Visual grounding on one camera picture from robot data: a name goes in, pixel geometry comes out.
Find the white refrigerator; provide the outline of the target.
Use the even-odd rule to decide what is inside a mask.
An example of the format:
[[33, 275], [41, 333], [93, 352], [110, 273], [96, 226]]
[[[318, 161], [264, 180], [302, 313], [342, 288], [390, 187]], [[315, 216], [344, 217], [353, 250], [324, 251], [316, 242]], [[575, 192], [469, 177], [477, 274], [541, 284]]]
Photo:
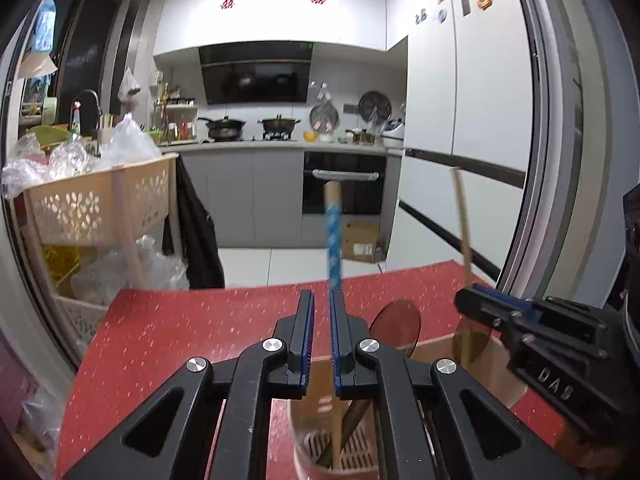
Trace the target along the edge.
[[459, 168], [474, 269], [495, 282], [520, 220], [534, 125], [521, 0], [390, 0], [387, 28], [408, 49], [387, 269], [461, 259]]

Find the beige plastic storage cart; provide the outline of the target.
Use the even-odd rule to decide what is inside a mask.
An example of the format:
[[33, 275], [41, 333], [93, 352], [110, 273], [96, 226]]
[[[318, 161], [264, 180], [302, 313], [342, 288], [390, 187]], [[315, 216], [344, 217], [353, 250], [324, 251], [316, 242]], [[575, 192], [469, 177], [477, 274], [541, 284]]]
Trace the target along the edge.
[[119, 248], [130, 283], [136, 289], [145, 288], [136, 240], [166, 220], [172, 248], [177, 256], [182, 255], [177, 157], [169, 153], [147, 162], [37, 185], [23, 193], [27, 253], [44, 296], [53, 302], [54, 313], [72, 341], [90, 344], [106, 309], [59, 294], [43, 247]]

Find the black wok on stove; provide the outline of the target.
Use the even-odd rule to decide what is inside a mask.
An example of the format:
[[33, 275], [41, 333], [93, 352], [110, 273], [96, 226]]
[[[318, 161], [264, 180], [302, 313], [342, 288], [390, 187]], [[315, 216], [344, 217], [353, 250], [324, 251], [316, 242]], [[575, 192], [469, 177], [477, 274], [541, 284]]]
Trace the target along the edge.
[[224, 116], [221, 119], [209, 119], [206, 117], [199, 117], [200, 122], [204, 122], [208, 130], [208, 137], [210, 140], [216, 142], [220, 141], [235, 141], [242, 138], [245, 122], [239, 119], [232, 119], [228, 116]]

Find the brown pot on stove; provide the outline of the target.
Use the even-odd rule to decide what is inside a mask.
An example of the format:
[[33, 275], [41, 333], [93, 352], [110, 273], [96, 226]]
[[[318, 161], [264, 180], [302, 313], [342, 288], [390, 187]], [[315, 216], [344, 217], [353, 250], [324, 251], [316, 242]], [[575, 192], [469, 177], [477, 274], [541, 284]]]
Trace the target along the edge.
[[299, 119], [283, 118], [281, 115], [258, 120], [258, 124], [262, 125], [262, 140], [264, 141], [291, 140], [292, 133], [299, 123]]

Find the built-in black oven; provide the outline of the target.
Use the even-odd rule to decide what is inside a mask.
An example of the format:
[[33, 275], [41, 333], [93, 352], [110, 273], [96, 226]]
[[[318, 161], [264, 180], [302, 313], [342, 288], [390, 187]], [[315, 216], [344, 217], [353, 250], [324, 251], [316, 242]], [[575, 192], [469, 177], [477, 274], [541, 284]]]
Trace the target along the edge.
[[341, 183], [342, 213], [378, 216], [382, 211], [386, 158], [355, 153], [306, 152], [303, 214], [324, 213], [326, 182]]

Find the beige utensil holder caddy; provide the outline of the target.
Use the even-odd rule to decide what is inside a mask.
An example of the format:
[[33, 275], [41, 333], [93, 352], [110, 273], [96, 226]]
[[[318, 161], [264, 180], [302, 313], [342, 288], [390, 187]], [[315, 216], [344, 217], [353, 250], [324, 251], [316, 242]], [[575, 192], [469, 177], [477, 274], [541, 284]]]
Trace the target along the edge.
[[510, 412], [526, 387], [506, 368], [506, 348], [491, 339], [467, 370], [452, 358], [453, 341], [421, 342], [409, 359], [387, 347], [366, 356], [362, 371], [373, 384], [363, 394], [373, 401], [336, 469], [317, 460], [349, 404], [333, 396], [332, 358], [313, 360], [306, 396], [290, 407], [299, 478], [489, 479], [513, 474], [519, 458], [530, 464], [540, 444]]

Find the cardboard box on floor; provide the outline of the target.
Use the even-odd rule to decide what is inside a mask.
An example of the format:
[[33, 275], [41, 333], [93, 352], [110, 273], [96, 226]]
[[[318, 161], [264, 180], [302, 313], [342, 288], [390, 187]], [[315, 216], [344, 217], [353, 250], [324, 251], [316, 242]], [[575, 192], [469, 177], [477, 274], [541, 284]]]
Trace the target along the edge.
[[375, 263], [378, 248], [378, 224], [349, 220], [343, 229], [342, 257], [345, 260]]

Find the black kitchen faucet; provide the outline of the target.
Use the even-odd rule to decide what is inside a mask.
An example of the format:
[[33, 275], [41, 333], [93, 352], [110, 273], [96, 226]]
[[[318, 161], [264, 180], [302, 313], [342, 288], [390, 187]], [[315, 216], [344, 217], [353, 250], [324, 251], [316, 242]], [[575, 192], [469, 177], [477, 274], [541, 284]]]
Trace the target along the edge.
[[92, 89], [81, 90], [73, 98], [73, 101], [80, 103], [79, 123], [81, 134], [96, 140], [98, 138], [100, 120], [103, 116], [98, 94]]

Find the black garment hanging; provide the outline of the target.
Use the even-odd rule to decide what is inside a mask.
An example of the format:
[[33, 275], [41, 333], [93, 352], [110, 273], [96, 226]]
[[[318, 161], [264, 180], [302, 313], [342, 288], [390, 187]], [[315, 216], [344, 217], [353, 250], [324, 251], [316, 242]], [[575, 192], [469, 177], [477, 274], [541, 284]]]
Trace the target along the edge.
[[195, 191], [181, 157], [176, 159], [177, 212], [190, 289], [225, 289], [215, 225]]

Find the black range hood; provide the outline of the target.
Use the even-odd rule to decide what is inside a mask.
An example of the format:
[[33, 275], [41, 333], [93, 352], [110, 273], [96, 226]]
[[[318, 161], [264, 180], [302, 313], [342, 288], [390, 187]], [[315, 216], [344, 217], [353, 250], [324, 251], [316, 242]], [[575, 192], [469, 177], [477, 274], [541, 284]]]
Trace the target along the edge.
[[198, 49], [209, 105], [307, 101], [314, 45], [245, 41]]

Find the blue patterned wooden chopstick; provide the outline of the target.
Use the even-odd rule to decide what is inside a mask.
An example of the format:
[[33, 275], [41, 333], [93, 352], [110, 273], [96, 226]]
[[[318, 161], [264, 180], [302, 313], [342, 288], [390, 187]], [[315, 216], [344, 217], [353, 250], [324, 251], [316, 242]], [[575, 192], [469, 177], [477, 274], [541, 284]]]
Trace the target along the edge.
[[[333, 293], [341, 289], [341, 183], [329, 181], [324, 186], [324, 204], [326, 205], [326, 228], [328, 229], [328, 283], [329, 297], [333, 300]], [[332, 440], [331, 457], [333, 471], [341, 469], [342, 442], [342, 410], [341, 402], [336, 394], [332, 396]]]

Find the black handle steel spoon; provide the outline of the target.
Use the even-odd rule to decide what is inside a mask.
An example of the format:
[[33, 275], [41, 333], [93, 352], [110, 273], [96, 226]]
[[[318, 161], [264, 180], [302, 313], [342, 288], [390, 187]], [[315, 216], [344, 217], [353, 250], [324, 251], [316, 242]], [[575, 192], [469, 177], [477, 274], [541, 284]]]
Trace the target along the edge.
[[454, 359], [463, 367], [472, 364], [484, 352], [490, 335], [489, 327], [465, 316], [460, 318], [452, 340]]

